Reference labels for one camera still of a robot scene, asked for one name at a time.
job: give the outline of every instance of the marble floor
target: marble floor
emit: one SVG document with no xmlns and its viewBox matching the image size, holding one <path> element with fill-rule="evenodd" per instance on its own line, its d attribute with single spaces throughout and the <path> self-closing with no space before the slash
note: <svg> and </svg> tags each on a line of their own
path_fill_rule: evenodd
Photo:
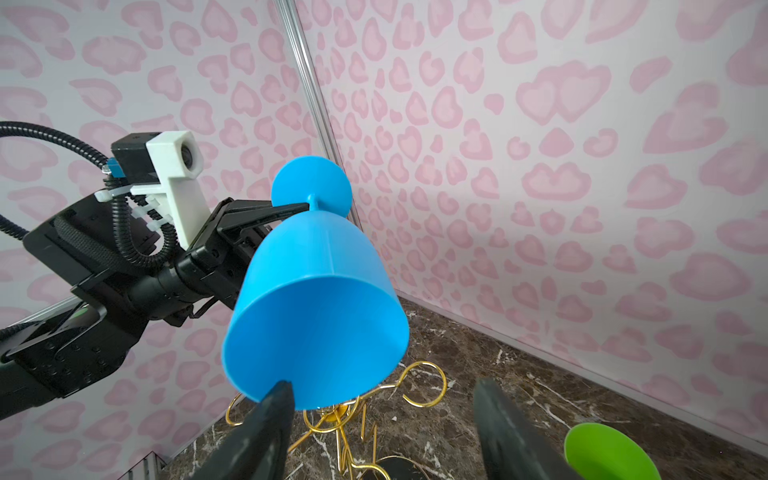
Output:
<svg viewBox="0 0 768 480">
<path fill-rule="evenodd" d="M 651 407 L 516 350 L 496 339 L 402 301 L 410 318 L 411 344 L 402 363 L 429 360 L 441 366 L 449 390 L 438 405 L 417 409 L 407 404 L 403 390 L 416 401 L 433 398 L 441 384 L 428 368 L 406 380 L 398 394 L 384 392 L 369 402 L 369 421 L 379 423 L 377 455 L 401 455 L 418 462 L 432 480 L 485 478 L 480 445 L 472 421 L 472 390 L 478 377 L 492 377 L 538 427 L 558 452 L 566 433 L 581 422 L 602 422 L 637 442 L 654 460 L 664 480 L 750 480 L 768 478 L 768 459 L 709 435 Z M 400 369 L 388 382 L 396 380 Z M 235 419 L 253 408 L 244 401 Z M 359 421 L 348 429 L 359 434 Z M 173 459 L 161 480 L 185 480 L 231 430 L 223 420 Z M 305 432 L 296 416 L 293 439 Z M 370 460 L 371 443 L 350 440 L 356 461 Z M 290 480 L 337 480 L 336 438 L 314 435 L 288 456 Z"/>
</svg>

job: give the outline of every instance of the camera lens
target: camera lens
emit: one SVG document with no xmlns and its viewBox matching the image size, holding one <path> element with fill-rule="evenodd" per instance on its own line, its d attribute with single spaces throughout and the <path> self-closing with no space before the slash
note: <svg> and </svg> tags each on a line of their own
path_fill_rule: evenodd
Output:
<svg viewBox="0 0 768 480">
<path fill-rule="evenodd" d="M 184 166 L 192 170 L 192 151 L 187 145 L 181 145 L 181 159 L 184 161 Z"/>
</svg>

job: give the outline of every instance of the pink leopard print wall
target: pink leopard print wall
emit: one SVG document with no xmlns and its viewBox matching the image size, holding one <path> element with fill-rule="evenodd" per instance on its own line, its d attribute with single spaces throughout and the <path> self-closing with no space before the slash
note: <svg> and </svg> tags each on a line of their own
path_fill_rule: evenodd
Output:
<svg viewBox="0 0 768 480">
<path fill-rule="evenodd" d="M 320 152 L 282 31 L 266 0 L 3 2 L 0 117 L 105 153 L 127 132 L 189 129 L 209 205 L 266 199 L 286 160 Z M 0 141 L 0 212 L 26 228 L 101 178 L 56 146 Z M 68 295 L 19 242 L 3 235 L 0 250 L 0 327 Z M 112 480 L 150 449 L 179 451 L 235 394 L 219 354 L 229 316 L 219 305 L 182 329 L 152 323 L 114 375 L 0 422 L 0 478 Z"/>
<path fill-rule="evenodd" d="M 298 0 L 396 288 L 768 443 L 768 6 Z"/>
</svg>

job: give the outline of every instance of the gold wire stand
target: gold wire stand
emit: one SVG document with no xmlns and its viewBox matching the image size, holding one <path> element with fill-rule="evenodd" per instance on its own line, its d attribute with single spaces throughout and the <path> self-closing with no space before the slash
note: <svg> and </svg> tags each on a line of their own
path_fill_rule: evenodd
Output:
<svg viewBox="0 0 768 480">
<path fill-rule="evenodd" d="M 339 464 L 339 473 L 341 473 L 342 476 L 349 473 L 350 480 L 354 480 L 354 470 L 362 470 L 363 473 L 365 470 L 375 470 L 379 474 L 381 474 L 385 480 L 392 480 L 389 477 L 389 474 L 384 470 L 384 468 L 381 468 L 379 465 L 376 464 L 376 446 L 377 446 L 377 438 L 376 434 L 379 430 L 379 426 L 376 424 L 376 422 L 373 423 L 373 426 L 366 434 L 366 415 L 368 413 L 368 400 L 373 397 L 375 394 L 379 392 L 383 392 L 384 390 L 389 389 L 396 389 L 399 386 L 402 385 L 403 380 L 406 379 L 406 376 L 408 373 L 416 368 L 417 366 L 427 365 L 431 366 L 433 369 L 437 370 L 437 372 L 440 374 L 440 378 L 442 379 L 442 388 L 440 389 L 440 395 L 437 396 L 434 400 L 431 402 L 426 403 L 419 403 L 411 400 L 406 394 L 403 394 L 403 399 L 408 402 L 409 404 L 420 408 L 425 409 L 429 407 L 433 407 L 440 403 L 442 398 L 445 396 L 445 392 L 448 390 L 448 380 L 445 378 L 445 373 L 442 371 L 440 367 L 435 365 L 432 362 L 427 362 L 426 360 L 419 360 L 418 362 L 414 362 L 410 365 L 408 365 L 400 374 L 400 377 L 397 379 L 397 382 L 394 383 L 388 383 L 385 385 L 379 385 L 373 390 L 371 390 L 368 393 L 365 393 L 359 397 L 357 397 L 354 400 L 349 400 L 348 402 L 344 402 L 340 405 L 337 405 L 335 407 L 331 407 L 324 411 L 323 416 L 320 417 L 320 420 L 315 424 L 312 425 L 310 422 L 310 418 L 307 415 L 307 411 L 304 410 L 303 416 L 304 416 L 304 424 L 309 429 L 304 435 L 301 435 L 301 438 L 296 440 L 293 445 L 291 445 L 288 448 L 288 453 L 293 452 L 293 450 L 296 450 L 296 448 L 304 443 L 313 433 L 336 433 L 336 460 Z M 242 394 L 238 393 L 235 398 L 232 399 L 232 402 L 230 402 L 230 406 L 227 407 L 227 413 L 224 416 L 224 419 L 227 420 L 227 423 L 231 426 L 238 426 L 242 425 L 242 422 L 234 422 L 232 418 L 230 418 L 230 410 L 234 406 L 235 402 L 242 396 Z M 360 441 L 365 443 L 368 442 L 373 437 L 373 454 L 372 454 L 372 460 L 370 463 L 361 463 L 356 464 L 354 462 L 354 459 L 352 457 L 352 451 L 349 448 L 349 441 L 346 436 L 346 431 L 344 429 L 344 426 L 349 423 L 350 420 L 356 418 L 357 416 L 361 416 L 361 426 L 360 426 Z"/>
</svg>

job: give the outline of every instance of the black base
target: black base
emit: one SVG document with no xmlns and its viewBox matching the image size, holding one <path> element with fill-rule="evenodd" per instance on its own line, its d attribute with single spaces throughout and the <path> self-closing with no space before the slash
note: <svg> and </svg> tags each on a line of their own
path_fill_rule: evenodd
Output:
<svg viewBox="0 0 768 480">
<path fill-rule="evenodd" d="M 423 468 L 405 457 L 391 456 L 380 458 L 376 464 L 384 468 L 392 480 L 429 480 Z M 361 480 L 382 480 L 381 474 L 369 470 Z"/>
</svg>

